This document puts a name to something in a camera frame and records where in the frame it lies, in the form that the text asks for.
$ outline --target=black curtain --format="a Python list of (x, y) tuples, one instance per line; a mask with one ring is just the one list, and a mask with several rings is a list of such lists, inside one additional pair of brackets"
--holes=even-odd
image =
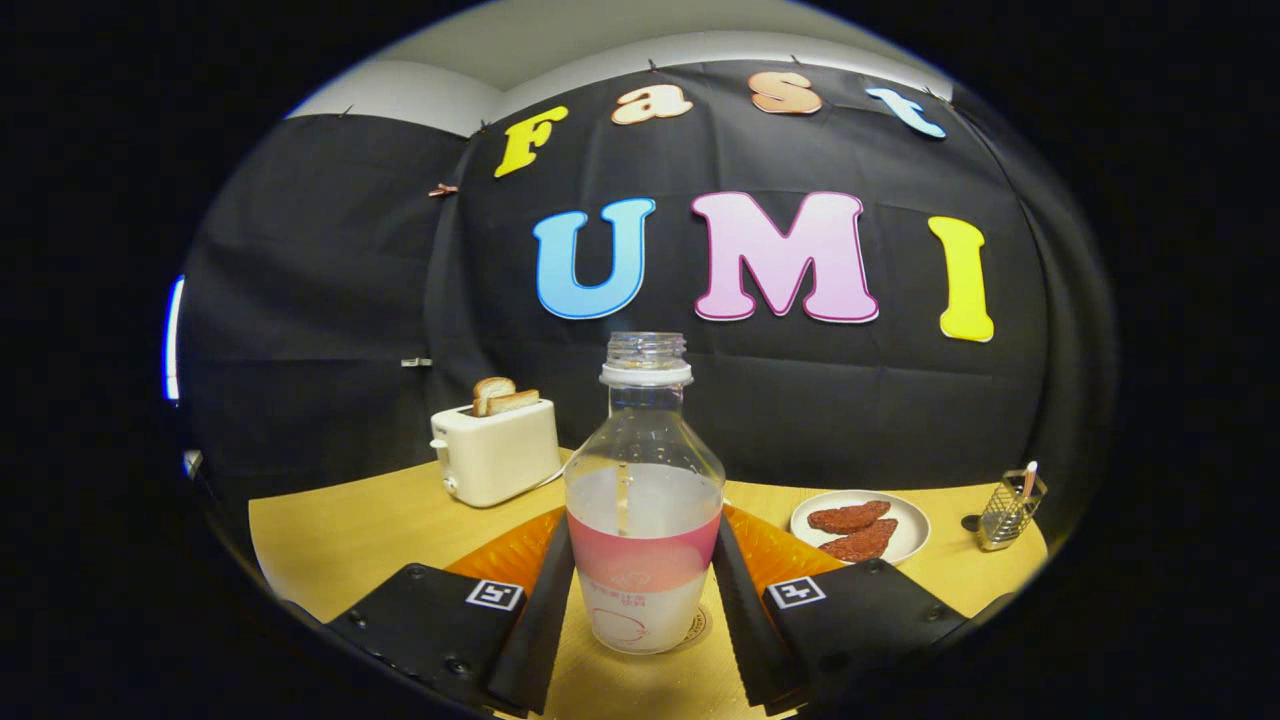
[[(823, 106), (768, 114), (748, 78), (796, 72)], [(671, 83), (685, 114), (617, 126), (632, 90)], [(867, 90), (918, 102), (945, 140), (908, 127)], [(536, 160), (494, 177), (512, 124), (563, 105)], [(223, 500), (323, 487), (434, 460), (433, 413), (504, 374), (557, 406), (562, 445), (604, 419), (599, 366), (612, 331), (685, 333), (691, 425), (731, 478), (828, 488), (987, 483), (1036, 457), (1056, 542), (1100, 471), (1115, 338), (1093, 238), (1066, 188), (993, 113), (835, 68), (695, 63), (636, 72), (540, 101), (471, 138), (366, 117), (284, 120), (230, 179), (187, 264), (183, 402)], [(436, 182), (457, 195), (428, 197)], [(858, 236), (879, 315), (805, 314), (808, 270), (782, 316), (750, 273), (755, 314), (705, 320), (708, 224), (700, 195), (749, 193), (785, 234), (804, 197), (864, 206)], [(582, 211), (575, 274), (609, 277), (600, 210), (646, 197), (644, 283), (590, 320), (539, 301), (534, 225)], [(927, 220), (986, 238), (989, 342), (948, 338), (942, 246)], [(847, 278), (846, 282), (855, 282)], [(401, 360), (430, 357), (430, 368)]]
[(362, 115), (280, 122), (187, 259), (180, 404), (234, 525), (247, 501), (429, 462), (422, 299), (466, 140)]

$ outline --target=yellow letter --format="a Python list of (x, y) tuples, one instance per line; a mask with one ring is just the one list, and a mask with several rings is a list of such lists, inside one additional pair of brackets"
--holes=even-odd
[(532, 164), (538, 155), (530, 152), (529, 146), (541, 147), (552, 136), (552, 122), (563, 120), (567, 117), (568, 108), (559, 105), (507, 128), (507, 151), (502, 156), (502, 164), (493, 172), (493, 177), (500, 178), (512, 170)]
[(812, 90), (813, 83), (796, 73), (755, 73), (746, 81), (755, 91), (751, 102), (765, 113), (805, 115), (822, 108), (822, 97)]
[(947, 309), (938, 323), (942, 334), (987, 342), (996, 334), (996, 325), (987, 316), (987, 291), (982, 284), (978, 255), (986, 243), (982, 233), (955, 218), (929, 218), (929, 229), (942, 241), (947, 261)]
[(694, 106), (675, 85), (652, 85), (632, 90), (618, 97), (618, 105), (622, 106), (613, 111), (613, 122), (620, 126), (634, 126), (649, 118), (675, 118)]

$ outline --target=plastic bottle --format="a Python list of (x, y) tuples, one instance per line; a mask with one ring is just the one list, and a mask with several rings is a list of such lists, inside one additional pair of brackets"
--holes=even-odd
[(723, 506), (724, 468), (685, 423), (680, 333), (613, 333), (609, 416), (564, 468), (570, 537), (591, 630), (646, 655), (685, 638)]

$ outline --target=screw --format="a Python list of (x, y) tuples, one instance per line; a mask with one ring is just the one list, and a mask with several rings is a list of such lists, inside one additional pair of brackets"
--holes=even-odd
[(447, 659), (444, 661), (444, 669), (454, 675), (468, 675), (471, 673), (471, 666), (457, 657)]

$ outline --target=letter u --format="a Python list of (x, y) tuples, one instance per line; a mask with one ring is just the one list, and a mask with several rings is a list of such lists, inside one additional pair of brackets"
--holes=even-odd
[(586, 213), (552, 215), (534, 225), (538, 238), (538, 300), (553, 315), (589, 320), (625, 307), (644, 282), (644, 219), (657, 204), (648, 197), (611, 202), (600, 217), (613, 225), (613, 269), (609, 279), (593, 287), (577, 282), (577, 231)]

